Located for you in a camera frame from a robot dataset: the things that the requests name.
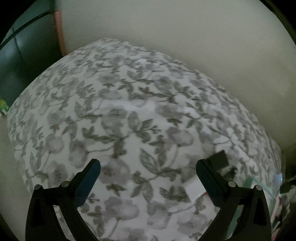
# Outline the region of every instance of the bed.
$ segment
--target bed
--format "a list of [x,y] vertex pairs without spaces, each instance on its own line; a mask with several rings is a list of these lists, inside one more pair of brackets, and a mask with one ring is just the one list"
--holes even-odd
[[100,240],[198,240],[218,208],[186,186],[196,162],[220,150],[225,177],[278,192],[280,148],[256,117],[199,71],[128,42],[102,39],[53,64],[14,102],[8,129],[30,193],[101,162],[78,209]]

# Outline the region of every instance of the gray floral pattern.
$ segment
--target gray floral pattern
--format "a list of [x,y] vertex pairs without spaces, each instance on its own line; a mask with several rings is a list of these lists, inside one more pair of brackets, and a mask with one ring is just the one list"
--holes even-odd
[[218,209],[207,195],[191,200],[186,185],[196,162],[220,150],[227,177],[277,192],[280,149],[256,117],[199,71],[127,42],[102,39],[49,67],[14,102],[8,129],[30,192],[100,160],[78,211],[106,241],[198,240]]

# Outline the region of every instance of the wall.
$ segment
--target wall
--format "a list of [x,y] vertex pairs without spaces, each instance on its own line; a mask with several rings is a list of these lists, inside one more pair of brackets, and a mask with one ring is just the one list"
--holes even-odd
[[25,226],[31,195],[16,172],[7,119],[0,117],[0,213],[19,241],[25,241]]
[[237,97],[282,148],[296,142],[296,46],[259,0],[57,0],[71,52],[104,37],[169,54]]

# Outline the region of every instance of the bolt head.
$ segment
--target bolt head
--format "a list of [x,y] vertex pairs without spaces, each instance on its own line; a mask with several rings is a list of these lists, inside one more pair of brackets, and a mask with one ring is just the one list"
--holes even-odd
[[35,190],[38,190],[39,188],[41,188],[41,185],[39,185],[39,184],[35,185],[35,187],[34,187]]
[[228,186],[234,188],[236,186],[236,184],[235,184],[235,182],[230,181],[230,182],[228,182]]
[[64,181],[64,182],[62,182],[61,185],[62,185],[63,188],[65,188],[65,187],[69,186],[69,182],[68,181]]
[[256,189],[257,189],[258,191],[261,191],[261,190],[262,190],[262,187],[261,187],[260,185],[256,185]]

